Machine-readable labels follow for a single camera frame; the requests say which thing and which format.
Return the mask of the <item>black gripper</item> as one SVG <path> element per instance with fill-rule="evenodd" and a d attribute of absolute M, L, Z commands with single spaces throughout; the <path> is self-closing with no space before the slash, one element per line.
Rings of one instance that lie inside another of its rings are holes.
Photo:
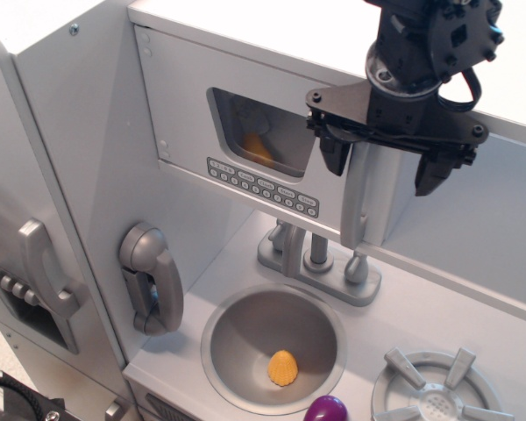
<path fill-rule="evenodd" d="M 369 81 L 313 89 L 306 95 L 307 126 L 320 139 L 325 166 L 341 176 L 352 144 L 365 141 L 421 156 L 416 196 L 428 196 L 454 168 L 470 165 L 489 134 L 469 111 L 451 111 L 434 93 L 389 96 Z"/>

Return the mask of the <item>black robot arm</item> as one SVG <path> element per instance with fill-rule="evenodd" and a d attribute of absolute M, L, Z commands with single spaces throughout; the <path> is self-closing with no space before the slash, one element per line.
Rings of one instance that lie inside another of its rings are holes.
<path fill-rule="evenodd" d="M 482 90 L 475 65 L 493 61 L 504 36 L 499 1 L 378 1 L 366 79 L 311 90 L 307 127 L 326 167 L 341 175 L 351 145 L 365 141 L 421 160 L 417 196 L 472 165 L 489 130 L 472 117 Z"/>

